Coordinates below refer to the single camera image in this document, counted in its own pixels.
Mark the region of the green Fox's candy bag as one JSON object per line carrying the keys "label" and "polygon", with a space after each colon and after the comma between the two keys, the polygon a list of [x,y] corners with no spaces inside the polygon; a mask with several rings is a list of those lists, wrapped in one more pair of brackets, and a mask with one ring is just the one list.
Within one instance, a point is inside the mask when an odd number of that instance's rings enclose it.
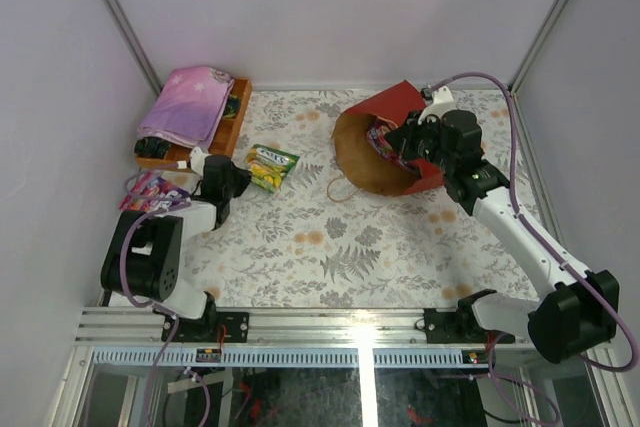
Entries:
{"label": "green Fox's candy bag", "polygon": [[252,182],[270,193],[280,189],[298,161],[297,155],[262,144],[254,144],[245,158]]}

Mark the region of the red paper bag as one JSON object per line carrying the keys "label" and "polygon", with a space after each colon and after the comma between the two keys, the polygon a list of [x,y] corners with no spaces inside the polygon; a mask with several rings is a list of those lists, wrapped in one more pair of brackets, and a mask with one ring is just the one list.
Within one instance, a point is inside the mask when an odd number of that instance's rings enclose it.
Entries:
{"label": "red paper bag", "polygon": [[442,172],[425,160],[408,160],[385,135],[424,107],[419,91],[400,82],[348,108],[337,118],[331,139],[341,173],[356,188],[381,196],[402,196],[440,188]]}

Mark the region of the purple Fox's candy bag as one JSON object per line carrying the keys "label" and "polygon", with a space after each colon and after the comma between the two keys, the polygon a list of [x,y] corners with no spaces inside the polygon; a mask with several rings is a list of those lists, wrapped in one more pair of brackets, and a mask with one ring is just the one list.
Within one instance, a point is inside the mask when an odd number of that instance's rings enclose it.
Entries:
{"label": "purple Fox's candy bag", "polygon": [[180,205],[189,199],[186,190],[150,171],[140,175],[132,187],[125,187],[119,209],[148,212]]}

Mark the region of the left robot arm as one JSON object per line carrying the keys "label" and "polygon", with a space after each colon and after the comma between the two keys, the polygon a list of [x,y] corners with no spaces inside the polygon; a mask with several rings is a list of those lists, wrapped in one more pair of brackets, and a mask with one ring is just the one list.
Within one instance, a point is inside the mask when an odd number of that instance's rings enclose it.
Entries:
{"label": "left robot arm", "polygon": [[121,213],[103,262],[100,283],[139,308],[152,307],[184,320],[197,341],[212,339],[218,316],[213,300],[181,277],[183,247],[214,231],[230,214],[231,201],[251,183],[251,173],[224,155],[196,150],[173,165],[199,176],[194,194],[164,179],[157,169],[141,171],[125,183]]}

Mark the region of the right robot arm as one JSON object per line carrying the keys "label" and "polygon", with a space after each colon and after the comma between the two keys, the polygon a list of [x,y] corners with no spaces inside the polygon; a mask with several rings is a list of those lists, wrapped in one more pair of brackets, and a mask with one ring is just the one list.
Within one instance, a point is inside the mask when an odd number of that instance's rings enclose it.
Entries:
{"label": "right robot arm", "polygon": [[463,339],[504,332],[532,342],[557,364],[615,336],[617,280],[573,257],[517,202],[509,180],[484,157],[473,113],[413,111],[385,139],[401,160],[423,159],[441,169],[449,197],[500,241],[538,295],[528,301],[487,289],[464,298],[455,319]]}

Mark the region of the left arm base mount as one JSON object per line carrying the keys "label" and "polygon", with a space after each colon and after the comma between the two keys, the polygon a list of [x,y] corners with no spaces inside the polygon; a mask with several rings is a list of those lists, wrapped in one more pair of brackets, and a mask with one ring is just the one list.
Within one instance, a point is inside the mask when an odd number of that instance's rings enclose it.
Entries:
{"label": "left arm base mount", "polygon": [[206,310],[199,319],[178,318],[172,342],[180,343],[246,343],[250,314],[242,311]]}

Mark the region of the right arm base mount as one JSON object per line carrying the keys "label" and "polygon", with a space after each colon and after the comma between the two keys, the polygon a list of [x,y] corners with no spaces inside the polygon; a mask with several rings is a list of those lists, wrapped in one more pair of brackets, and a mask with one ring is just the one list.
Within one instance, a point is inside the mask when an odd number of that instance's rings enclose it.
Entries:
{"label": "right arm base mount", "polygon": [[427,342],[431,344],[484,343],[486,332],[475,318],[464,309],[423,310]]}

